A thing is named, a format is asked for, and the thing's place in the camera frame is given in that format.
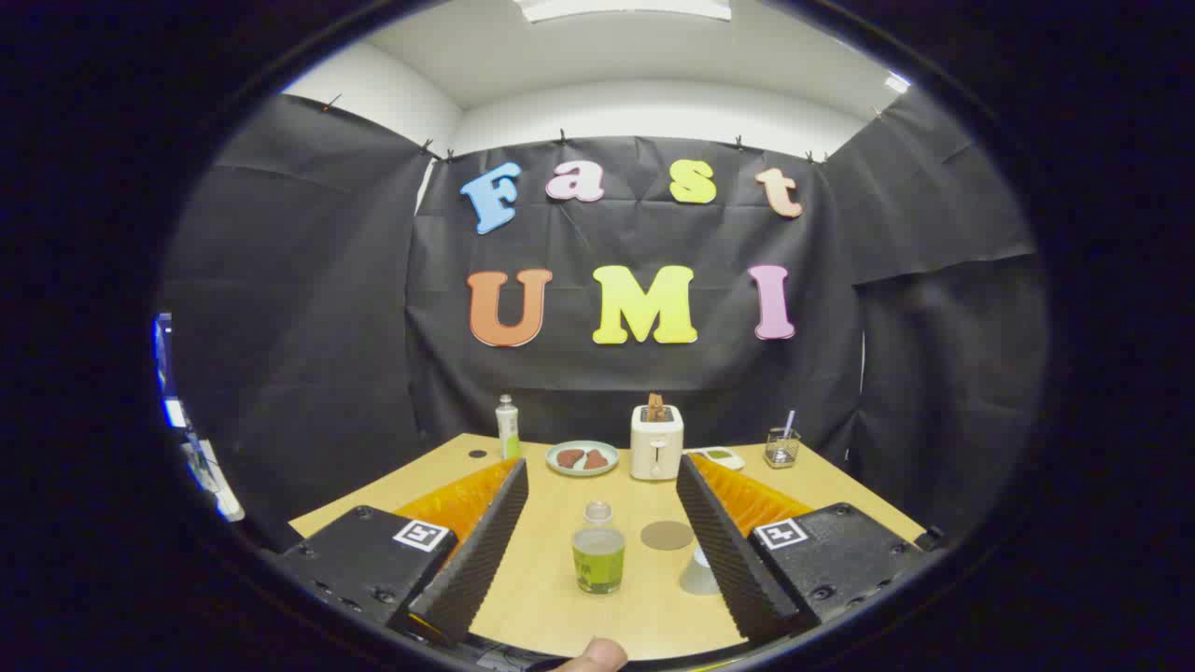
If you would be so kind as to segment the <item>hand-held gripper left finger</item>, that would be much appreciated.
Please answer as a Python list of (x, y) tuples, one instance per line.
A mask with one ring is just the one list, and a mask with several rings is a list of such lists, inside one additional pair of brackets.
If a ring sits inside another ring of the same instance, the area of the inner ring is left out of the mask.
[(456, 644), (486, 599), (528, 493), (527, 463), (511, 458), (399, 511), (358, 505), (276, 564), (351, 617)]

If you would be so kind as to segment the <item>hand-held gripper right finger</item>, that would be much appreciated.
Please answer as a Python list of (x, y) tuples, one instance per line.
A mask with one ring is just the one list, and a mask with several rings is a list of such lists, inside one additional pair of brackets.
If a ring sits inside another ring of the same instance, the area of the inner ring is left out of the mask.
[(901, 539), (853, 503), (811, 508), (705, 456), (682, 457), (676, 493), (731, 621), (754, 643), (836, 621), (943, 552), (934, 533)]

